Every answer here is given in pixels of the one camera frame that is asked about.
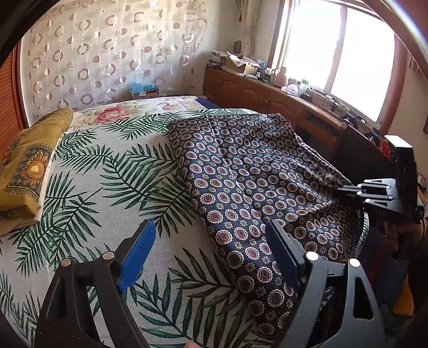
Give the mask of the circle patterned sheer curtain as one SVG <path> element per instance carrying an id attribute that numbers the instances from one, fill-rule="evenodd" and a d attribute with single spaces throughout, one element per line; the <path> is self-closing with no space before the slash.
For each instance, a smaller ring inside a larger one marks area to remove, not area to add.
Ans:
<path id="1" fill-rule="evenodd" d="M 132 83 L 189 93 L 207 26 L 204 1 L 60 1 L 22 39 L 28 117 L 122 100 Z"/>

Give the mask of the window with wooden frame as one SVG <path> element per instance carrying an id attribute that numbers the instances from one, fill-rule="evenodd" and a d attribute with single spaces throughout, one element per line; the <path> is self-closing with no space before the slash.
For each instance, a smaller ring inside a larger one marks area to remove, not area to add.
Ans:
<path id="1" fill-rule="evenodd" d="M 362 1 L 280 1 L 269 65 L 286 68 L 389 132 L 403 93 L 408 51 Z"/>

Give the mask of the floral quilt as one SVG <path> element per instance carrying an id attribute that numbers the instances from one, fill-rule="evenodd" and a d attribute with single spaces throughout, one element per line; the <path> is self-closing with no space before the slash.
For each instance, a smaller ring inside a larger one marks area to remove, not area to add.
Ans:
<path id="1" fill-rule="evenodd" d="M 165 112 L 205 109 L 196 96 L 166 96 L 133 99 L 99 105 L 75 112 L 68 132 L 84 130 L 105 123 Z"/>

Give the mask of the wooden slatted wardrobe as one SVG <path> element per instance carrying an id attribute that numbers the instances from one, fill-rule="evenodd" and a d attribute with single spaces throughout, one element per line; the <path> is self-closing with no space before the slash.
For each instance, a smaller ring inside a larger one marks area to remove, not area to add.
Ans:
<path id="1" fill-rule="evenodd" d="M 19 132 L 28 127 L 20 82 L 20 43 L 1 66 L 0 83 L 0 155 L 3 158 Z"/>

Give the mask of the golden patterned folded cloth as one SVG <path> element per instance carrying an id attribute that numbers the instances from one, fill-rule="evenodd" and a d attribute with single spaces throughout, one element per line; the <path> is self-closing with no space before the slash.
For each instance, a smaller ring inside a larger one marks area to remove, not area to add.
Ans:
<path id="1" fill-rule="evenodd" d="M 36 216 L 49 160 L 73 119 L 70 108 L 44 115 L 22 130 L 1 162 L 1 219 Z"/>

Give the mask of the navy patterned pajama pants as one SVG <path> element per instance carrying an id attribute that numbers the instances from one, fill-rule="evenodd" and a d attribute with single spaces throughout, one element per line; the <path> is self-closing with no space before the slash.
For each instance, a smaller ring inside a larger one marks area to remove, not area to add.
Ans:
<path id="1" fill-rule="evenodd" d="M 297 288 L 266 227 L 277 220 L 308 252 L 346 262 L 359 213 L 333 197 L 348 180 L 280 114 L 200 115 L 168 126 L 178 170 L 260 332 L 288 328 Z"/>

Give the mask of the open cardboard box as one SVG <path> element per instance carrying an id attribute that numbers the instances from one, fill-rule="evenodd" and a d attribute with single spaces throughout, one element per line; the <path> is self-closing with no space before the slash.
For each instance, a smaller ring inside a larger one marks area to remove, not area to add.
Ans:
<path id="1" fill-rule="evenodd" d="M 238 56 L 227 52 L 224 69 L 233 74 L 256 75 L 261 66 L 250 58 Z"/>

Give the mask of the pink bottle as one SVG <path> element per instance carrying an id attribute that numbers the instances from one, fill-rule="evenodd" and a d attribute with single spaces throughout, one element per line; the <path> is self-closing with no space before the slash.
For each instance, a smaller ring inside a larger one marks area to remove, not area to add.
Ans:
<path id="1" fill-rule="evenodd" d="M 286 68 L 281 67 L 276 72 L 276 77 L 274 81 L 274 86 L 282 88 L 287 85 L 287 76 L 286 76 Z"/>

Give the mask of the palm leaf print sheet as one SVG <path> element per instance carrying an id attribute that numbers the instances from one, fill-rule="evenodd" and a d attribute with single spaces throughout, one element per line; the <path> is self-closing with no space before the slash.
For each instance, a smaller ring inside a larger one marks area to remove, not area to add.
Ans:
<path id="1" fill-rule="evenodd" d="M 96 260 L 144 220 L 156 240 L 123 299 L 148 344 L 268 347 L 178 173 L 167 127 L 191 116 L 135 112 L 62 137 L 41 221 L 1 238 L 1 312 L 26 347 L 59 263 Z"/>

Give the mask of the long wooden sideboard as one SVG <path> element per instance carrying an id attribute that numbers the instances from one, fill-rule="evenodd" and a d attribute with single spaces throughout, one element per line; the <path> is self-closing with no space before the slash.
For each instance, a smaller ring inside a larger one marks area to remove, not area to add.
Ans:
<path id="1" fill-rule="evenodd" d="M 362 133 L 308 101 L 209 66 L 205 68 L 202 92 L 221 108 L 281 114 L 307 145 L 354 184 L 395 176 L 393 163 Z"/>

